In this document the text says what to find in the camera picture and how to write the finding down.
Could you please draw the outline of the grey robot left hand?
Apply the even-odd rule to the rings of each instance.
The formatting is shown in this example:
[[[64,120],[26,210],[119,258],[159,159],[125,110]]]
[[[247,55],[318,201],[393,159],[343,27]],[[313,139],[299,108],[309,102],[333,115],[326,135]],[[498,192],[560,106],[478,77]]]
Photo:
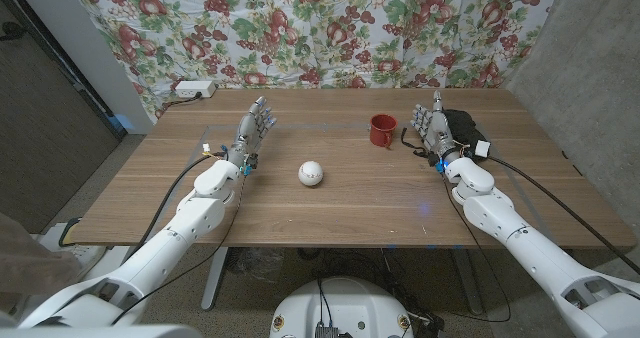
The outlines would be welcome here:
[[[260,96],[242,117],[227,160],[238,167],[244,166],[249,157],[258,153],[262,140],[276,122],[266,98]]]

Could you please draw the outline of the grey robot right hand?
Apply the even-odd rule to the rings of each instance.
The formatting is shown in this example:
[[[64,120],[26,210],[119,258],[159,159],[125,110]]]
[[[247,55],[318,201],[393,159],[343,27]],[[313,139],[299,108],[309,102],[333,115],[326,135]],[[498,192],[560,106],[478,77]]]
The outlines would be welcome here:
[[[433,94],[431,108],[416,104],[412,114],[410,123],[420,135],[428,153],[435,155],[444,165],[460,158],[438,90]]]

